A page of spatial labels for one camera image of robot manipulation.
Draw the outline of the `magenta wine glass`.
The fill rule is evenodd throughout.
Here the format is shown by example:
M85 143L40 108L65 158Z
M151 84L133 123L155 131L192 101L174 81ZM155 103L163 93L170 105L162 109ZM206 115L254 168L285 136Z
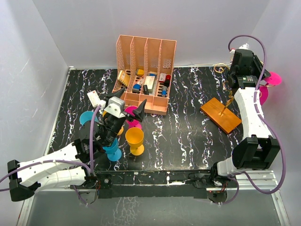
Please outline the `magenta wine glass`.
M133 114L133 110L137 109L137 106L129 106L125 109L125 112L128 113L129 115L131 115L132 117L130 117L129 120L126 120L127 124L128 124L128 128L139 128L142 129L142 126L140 124L140 122L138 120L134 120L134 114Z
M264 85L260 85L259 91L260 91L260 104L263 105L269 96L268 87L274 87L277 85L280 85L282 83L282 78L280 75L278 75L275 72L270 72L270 76L267 78L264 78L264 81L266 82Z

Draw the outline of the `yellow orange wine glass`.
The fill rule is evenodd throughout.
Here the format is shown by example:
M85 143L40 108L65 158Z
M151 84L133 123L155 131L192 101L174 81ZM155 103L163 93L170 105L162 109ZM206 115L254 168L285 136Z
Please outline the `yellow orange wine glass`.
M124 127L122 126L121 129L119 130L119 132L117 133L117 135L120 136L123 133L123 131L124 131Z
M132 127L125 133L125 138L130 146L130 153L139 156L144 152L144 132L140 128Z

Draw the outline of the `blue wine glass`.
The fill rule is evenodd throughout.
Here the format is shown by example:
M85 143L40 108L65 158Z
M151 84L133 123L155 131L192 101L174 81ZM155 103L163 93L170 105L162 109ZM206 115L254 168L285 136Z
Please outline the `blue wine glass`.
M94 115L93 111L85 111L80 115L79 122L81 126L86 126L90 128L91 120Z
M111 146L103 147L103 149L110 161L118 161L122 156L117 138L115 138Z

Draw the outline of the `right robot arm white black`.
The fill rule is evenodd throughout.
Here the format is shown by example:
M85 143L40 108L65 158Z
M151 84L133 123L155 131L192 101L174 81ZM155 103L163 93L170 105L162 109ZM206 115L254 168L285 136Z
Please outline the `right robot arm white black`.
M262 63L250 50L236 49L227 80L234 92L243 124L243 140L231 157L211 168L210 183L222 186L227 176L246 170L267 170L280 151L278 140L264 122L257 85L264 75Z

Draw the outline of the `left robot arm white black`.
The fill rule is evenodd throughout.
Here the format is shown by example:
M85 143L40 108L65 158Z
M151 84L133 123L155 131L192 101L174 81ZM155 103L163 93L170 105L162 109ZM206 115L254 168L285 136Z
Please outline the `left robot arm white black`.
M122 88L103 96L92 112L80 116L79 138L58 151L35 160L7 163L11 201L31 198L35 193L63 186L92 188L97 183L95 161L104 154L119 154L117 135L125 121L143 121L147 101L132 113L125 111Z

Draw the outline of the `wooden rack base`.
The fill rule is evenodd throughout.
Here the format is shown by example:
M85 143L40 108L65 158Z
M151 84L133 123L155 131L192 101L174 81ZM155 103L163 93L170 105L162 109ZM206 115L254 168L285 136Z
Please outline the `wooden rack base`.
M242 120L239 117L226 108L215 97L202 105L200 110L226 134L231 133L242 123Z

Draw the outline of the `yellow spiral notebook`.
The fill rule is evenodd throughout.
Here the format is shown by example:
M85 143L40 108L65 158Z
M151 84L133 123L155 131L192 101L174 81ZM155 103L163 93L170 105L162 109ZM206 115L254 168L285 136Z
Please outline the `yellow spiral notebook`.
M130 83L130 79L131 79L130 73L127 73L124 70L120 70L120 72L118 74L118 77L117 77L118 87L125 87L125 88L127 88L128 85L129 85L129 83Z

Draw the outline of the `blue grey stamp left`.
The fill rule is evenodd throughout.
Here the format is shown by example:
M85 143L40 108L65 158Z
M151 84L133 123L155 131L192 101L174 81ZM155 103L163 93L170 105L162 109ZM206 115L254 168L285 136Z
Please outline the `blue grey stamp left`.
M138 83L136 83L136 84L133 86L133 88L132 88L132 92L133 92L133 93L140 93L140 91L141 91L141 85L138 84Z

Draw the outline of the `blue grey stamp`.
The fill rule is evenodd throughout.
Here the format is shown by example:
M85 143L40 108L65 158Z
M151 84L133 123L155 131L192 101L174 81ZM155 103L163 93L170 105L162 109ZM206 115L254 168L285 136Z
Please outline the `blue grey stamp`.
M138 83L136 83L136 84L133 86L133 88L132 88L132 92L133 92L133 93L140 93L140 91L141 91L141 85L138 84Z
M162 97L166 97L167 96L167 92L168 92L168 87L167 86L163 86L162 87L161 96Z

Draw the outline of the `black marker block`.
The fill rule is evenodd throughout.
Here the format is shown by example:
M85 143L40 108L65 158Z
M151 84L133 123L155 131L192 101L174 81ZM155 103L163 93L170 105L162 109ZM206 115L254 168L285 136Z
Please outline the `black marker block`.
M148 91L148 86L147 85L143 85L143 93L145 95L149 95L149 91Z

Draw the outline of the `white red card box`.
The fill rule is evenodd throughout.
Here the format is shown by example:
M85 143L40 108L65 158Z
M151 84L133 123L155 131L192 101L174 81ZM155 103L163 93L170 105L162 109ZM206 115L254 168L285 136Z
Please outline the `white red card box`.
M99 105L101 106L101 109L105 107L106 101L101 100L95 90L88 92L87 96L94 109L96 109Z

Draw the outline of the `yellow grey eraser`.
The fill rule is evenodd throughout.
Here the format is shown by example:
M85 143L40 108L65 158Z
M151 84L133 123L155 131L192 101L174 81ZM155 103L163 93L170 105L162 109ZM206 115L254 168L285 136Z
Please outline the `yellow grey eraser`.
M137 69L136 70L136 75L139 76L139 77L144 76L144 70L143 69Z

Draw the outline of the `white paper box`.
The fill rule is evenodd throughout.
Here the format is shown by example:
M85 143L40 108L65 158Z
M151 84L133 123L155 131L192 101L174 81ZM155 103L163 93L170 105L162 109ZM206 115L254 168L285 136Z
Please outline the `white paper box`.
M149 75L146 77L144 85L147 86L147 90L149 93L153 93L155 88L156 76Z

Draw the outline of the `blue grey stamp right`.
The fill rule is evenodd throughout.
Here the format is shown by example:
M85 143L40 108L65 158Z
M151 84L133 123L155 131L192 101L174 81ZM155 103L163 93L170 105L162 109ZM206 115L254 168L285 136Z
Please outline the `blue grey stamp right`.
M161 96L162 97L166 97L167 96L167 92L168 92L168 87L167 86L163 86L162 87Z

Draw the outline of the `peach plastic file organizer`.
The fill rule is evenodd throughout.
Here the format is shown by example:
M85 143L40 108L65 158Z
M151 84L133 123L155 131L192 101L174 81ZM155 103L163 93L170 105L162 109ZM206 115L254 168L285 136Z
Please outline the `peach plastic file organizer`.
M175 40L155 39L138 36L120 35L116 43L117 70L124 70L130 73L130 83L122 95L125 106L138 106L147 99L145 112L158 115L166 115L169 103L171 81L173 78L174 57L176 52ZM137 69L144 70L143 85L147 76L156 76L153 93L145 95L143 85L140 93L133 93L132 88L141 77L136 75ZM159 82L160 73L171 75L170 86L166 97L161 96L164 82ZM118 91L123 87L118 87L116 79L113 91Z

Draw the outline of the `red black stamp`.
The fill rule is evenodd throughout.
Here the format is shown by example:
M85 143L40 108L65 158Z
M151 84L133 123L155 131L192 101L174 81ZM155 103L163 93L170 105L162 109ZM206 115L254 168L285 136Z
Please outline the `red black stamp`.
M166 79L164 81L164 86L169 87L170 86L170 80L171 80L171 75L167 74Z

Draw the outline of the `red white small box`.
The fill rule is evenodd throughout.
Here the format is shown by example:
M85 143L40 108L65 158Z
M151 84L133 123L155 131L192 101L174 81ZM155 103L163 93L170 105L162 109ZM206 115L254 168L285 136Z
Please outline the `red white small box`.
M166 73L160 73L158 80L159 82L164 82L166 80Z

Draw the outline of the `black front base bar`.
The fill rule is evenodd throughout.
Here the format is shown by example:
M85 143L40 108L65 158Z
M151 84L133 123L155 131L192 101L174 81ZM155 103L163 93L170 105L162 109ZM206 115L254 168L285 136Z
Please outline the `black front base bar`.
M122 170L96 172L99 199L119 197L206 198L213 186L208 170Z

